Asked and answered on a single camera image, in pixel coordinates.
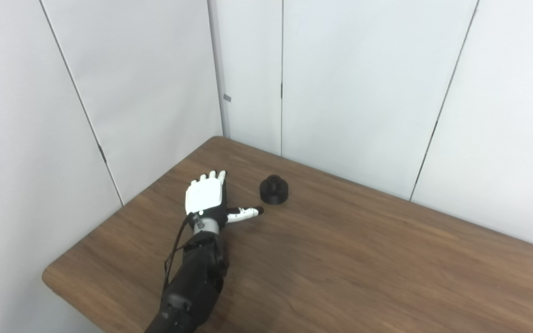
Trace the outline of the white and black left hand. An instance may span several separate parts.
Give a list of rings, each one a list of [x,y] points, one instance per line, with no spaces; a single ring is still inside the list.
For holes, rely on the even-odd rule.
[[[212,170],[192,180],[186,190],[185,222],[195,234],[219,234],[228,223],[245,221],[264,213],[261,206],[228,207],[227,175],[225,170]]]

